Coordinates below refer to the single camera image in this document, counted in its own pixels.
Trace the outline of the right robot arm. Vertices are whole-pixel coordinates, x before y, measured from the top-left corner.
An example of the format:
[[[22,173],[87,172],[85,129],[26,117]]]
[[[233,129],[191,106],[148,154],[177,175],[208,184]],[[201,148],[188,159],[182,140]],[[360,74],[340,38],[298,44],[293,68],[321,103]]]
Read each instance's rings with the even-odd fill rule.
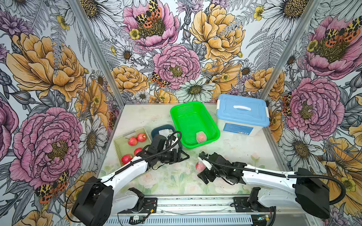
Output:
[[[235,198],[232,207],[236,212],[274,213],[277,208],[287,207],[326,219],[330,206],[342,201],[347,193],[338,179],[315,175],[309,170],[274,171],[246,163],[229,162],[217,153],[199,154],[205,169],[198,177],[205,183],[221,178],[229,185],[243,184],[252,187],[249,197]]]

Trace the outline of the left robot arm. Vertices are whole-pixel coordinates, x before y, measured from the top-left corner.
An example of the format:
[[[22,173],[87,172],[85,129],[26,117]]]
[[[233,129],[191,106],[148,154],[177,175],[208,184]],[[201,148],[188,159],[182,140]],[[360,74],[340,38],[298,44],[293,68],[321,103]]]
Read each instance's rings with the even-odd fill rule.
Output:
[[[146,145],[127,164],[118,170],[98,179],[90,177],[83,185],[71,209],[75,223],[86,226],[102,226],[112,215],[125,211],[152,213],[154,203],[146,201],[145,195],[136,188],[129,188],[117,195],[129,182],[154,168],[158,163],[175,164],[189,159],[179,143],[180,131],[168,136],[155,135],[151,144]]]

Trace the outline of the bare red apple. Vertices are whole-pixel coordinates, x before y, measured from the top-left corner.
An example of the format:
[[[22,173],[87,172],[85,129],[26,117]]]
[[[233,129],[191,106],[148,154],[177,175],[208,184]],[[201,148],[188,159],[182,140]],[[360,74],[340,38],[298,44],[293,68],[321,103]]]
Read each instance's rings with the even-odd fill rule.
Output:
[[[121,158],[121,163],[123,165],[126,165],[127,163],[129,163],[131,160],[133,159],[133,156],[131,154],[126,154],[124,156],[122,156]]]
[[[137,149],[135,149],[135,151],[134,151],[134,155],[137,156],[138,153],[141,153],[142,151],[143,151],[142,148],[137,148]]]
[[[138,142],[145,142],[147,140],[147,135],[145,133],[140,133],[137,135]]]
[[[135,146],[135,145],[137,145],[137,144],[138,144],[138,140],[137,140],[136,137],[131,137],[131,138],[129,138],[129,140],[128,140],[128,145],[130,145],[130,146]]]

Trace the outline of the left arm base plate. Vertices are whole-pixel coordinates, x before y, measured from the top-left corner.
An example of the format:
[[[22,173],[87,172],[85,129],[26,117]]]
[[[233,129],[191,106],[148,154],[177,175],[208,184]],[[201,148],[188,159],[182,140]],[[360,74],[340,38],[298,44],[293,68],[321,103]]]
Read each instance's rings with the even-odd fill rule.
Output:
[[[156,213],[158,199],[155,197],[146,197],[142,201],[138,201],[132,209],[121,211],[120,214],[147,214],[149,212]]]

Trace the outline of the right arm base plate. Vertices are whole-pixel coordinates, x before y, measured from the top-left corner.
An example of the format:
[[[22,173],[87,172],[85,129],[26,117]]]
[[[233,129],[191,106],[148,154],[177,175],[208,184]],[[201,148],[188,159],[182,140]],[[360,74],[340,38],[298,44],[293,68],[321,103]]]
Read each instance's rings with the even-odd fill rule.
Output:
[[[230,204],[236,212],[270,212],[269,207],[263,206],[258,200],[252,200],[249,197],[238,196],[233,198],[233,202]]]

